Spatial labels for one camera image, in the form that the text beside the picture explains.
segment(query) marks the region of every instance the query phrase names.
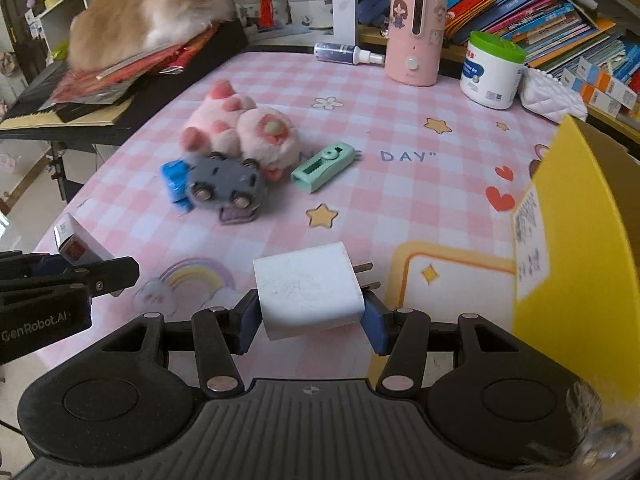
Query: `floor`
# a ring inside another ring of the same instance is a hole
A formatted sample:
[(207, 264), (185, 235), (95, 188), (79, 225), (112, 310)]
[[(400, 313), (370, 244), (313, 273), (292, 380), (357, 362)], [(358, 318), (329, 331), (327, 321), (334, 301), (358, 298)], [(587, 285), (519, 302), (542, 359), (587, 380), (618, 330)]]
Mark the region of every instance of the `floor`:
[[(86, 182), (101, 158), (94, 154), (67, 152), (63, 157), (67, 173)], [(44, 171), (18, 200), (6, 216), (0, 214), (0, 251), (21, 250), (31, 253), (49, 227), (60, 215), (65, 203), (60, 200), (58, 184)], [(0, 420), (18, 426), (16, 410), (23, 391), (45, 372), (44, 365), (34, 355), (27, 355), (0, 368)], [(27, 443), (18, 434), (0, 426), (0, 470), (16, 474), (33, 456)]]

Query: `paper label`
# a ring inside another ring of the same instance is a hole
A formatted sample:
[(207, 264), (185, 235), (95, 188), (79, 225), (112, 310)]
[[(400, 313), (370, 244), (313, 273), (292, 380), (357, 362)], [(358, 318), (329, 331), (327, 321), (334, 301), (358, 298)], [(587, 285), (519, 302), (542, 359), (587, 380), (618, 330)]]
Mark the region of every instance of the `paper label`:
[(545, 225), (535, 185), (525, 194), (511, 223), (516, 240), (516, 297), (522, 301), (550, 273)]

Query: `white cushion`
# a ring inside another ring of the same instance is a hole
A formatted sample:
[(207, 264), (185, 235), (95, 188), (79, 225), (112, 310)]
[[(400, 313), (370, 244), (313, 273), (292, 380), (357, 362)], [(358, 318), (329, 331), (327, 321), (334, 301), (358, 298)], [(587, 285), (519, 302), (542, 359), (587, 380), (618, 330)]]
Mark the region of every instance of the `white cushion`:
[(542, 70), (525, 68), (520, 81), (520, 101), (527, 110), (560, 123), (565, 114), (587, 118), (580, 94)]

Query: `qr code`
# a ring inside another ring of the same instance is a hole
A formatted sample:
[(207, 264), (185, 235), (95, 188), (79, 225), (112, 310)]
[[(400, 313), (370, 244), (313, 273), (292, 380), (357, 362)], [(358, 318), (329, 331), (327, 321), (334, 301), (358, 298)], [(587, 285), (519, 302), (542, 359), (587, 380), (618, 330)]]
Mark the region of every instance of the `qr code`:
[(532, 194), (528, 194), (522, 202), (522, 205), (520, 206), (520, 209), (518, 210), (518, 213), (514, 219), (517, 243), (524, 243), (532, 234), (532, 228), (537, 227), (537, 208), (538, 204), (536, 203), (536, 199)]
[(622, 96), (622, 102), (624, 104), (627, 104), (628, 108), (631, 108), (636, 100), (634, 99), (634, 95), (629, 90), (625, 90), (625, 94)]
[(489, 99), (490, 101), (501, 101), (502, 100), (502, 94), (497, 94), (495, 92), (486, 92), (486, 98)]
[(527, 275), (531, 277), (537, 272), (540, 272), (540, 251), (535, 248), (527, 254), (524, 261), (518, 263), (518, 281), (521, 282)]

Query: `white jar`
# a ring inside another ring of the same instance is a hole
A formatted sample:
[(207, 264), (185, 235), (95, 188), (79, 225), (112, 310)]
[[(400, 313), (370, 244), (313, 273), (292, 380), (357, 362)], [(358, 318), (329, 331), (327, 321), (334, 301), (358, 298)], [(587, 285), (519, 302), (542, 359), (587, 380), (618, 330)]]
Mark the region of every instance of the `white jar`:
[(466, 48), (460, 88), (482, 106), (505, 110), (513, 103), (526, 57), (511, 41), (474, 31)]

